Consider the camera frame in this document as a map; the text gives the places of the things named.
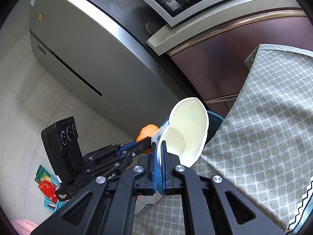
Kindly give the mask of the pink sleeved left forearm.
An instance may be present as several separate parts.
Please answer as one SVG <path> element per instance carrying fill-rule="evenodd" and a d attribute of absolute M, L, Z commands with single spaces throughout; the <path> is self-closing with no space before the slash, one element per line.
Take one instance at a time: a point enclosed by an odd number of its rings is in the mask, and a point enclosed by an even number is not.
<path fill-rule="evenodd" d="M 30 235 L 38 227 L 37 223 L 30 220 L 13 220 L 11 224 L 20 235 Z"/>

